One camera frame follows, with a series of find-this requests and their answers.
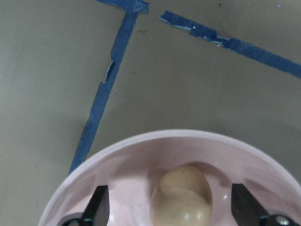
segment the bowl rim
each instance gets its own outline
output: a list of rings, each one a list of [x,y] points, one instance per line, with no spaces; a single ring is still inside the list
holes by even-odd
[[[202,130],[193,130],[193,129],[166,129],[166,130],[158,130],[153,132],[142,133],[136,136],[132,136],[126,139],[123,139],[119,142],[116,142],[89,157],[85,160],[81,165],[79,165],[56,189],[55,193],[52,195],[50,200],[48,201],[39,221],[39,226],[45,225],[45,220],[48,216],[48,213],[51,211],[51,208],[64,191],[64,189],[72,183],[77,177],[81,175],[84,171],[92,168],[95,164],[100,161],[102,158],[122,149],[127,146],[135,145],[141,142],[161,139],[161,138],[173,138],[173,137],[198,137],[204,139],[215,140],[219,142],[223,142],[232,146],[239,147],[240,149],[253,154],[259,158],[264,159],[268,162],[272,167],[278,169],[282,172],[283,176],[290,182],[291,186],[299,191],[301,195],[301,186],[297,182],[297,180],[285,169],[280,163],[278,163],[275,159],[270,157],[268,154],[262,152],[261,150],[243,142],[235,138],[231,138],[222,134],[212,133],[208,131]]]

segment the gray floor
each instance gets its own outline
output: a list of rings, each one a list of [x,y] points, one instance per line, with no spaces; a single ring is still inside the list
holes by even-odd
[[[168,9],[301,63],[301,2],[149,2],[89,156],[147,131],[199,129],[260,148],[301,181],[301,80],[158,20]],[[0,0],[2,225],[36,225],[66,177],[123,16],[94,0]]]

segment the blue painter's tape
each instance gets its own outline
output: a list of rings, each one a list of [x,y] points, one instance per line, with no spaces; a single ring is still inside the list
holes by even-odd
[[[105,4],[111,4],[124,9],[128,13],[147,13],[148,3],[143,0],[97,0]]]
[[[203,26],[169,11],[165,11],[165,13],[160,16],[160,19],[174,27],[189,30],[190,35],[205,39],[209,42],[217,43],[224,48],[230,49],[248,58],[301,78],[300,64],[294,63],[288,59],[268,52],[250,43],[238,39],[221,37],[214,29]]]
[[[100,119],[109,99],[110,92],[116,79],[137,17],[138,13],[126,12],[111,51],[111,65],[107,71],[106,80],[105,82],[102,82],[98,88],[91,108],[90,117],[84,127],[69,173],[72,173],[85,160],[91,149]]]

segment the egg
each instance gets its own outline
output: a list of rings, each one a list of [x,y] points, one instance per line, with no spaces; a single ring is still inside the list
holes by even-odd
[[[207,226],[211,214],[209,183],[201,171],[190,165],[168,171],[152,194],[153,226]]]

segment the concrete floor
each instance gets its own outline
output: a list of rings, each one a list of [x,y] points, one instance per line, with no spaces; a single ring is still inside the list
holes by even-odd
[[[300,64],[301,2],[148,2],[89,156],[147,131],[199,129],[301,181],[301,80],[158,20],[168,9]],[[36,225],[66,178],[123,16],[94,0],[0,1],[1,224]]]

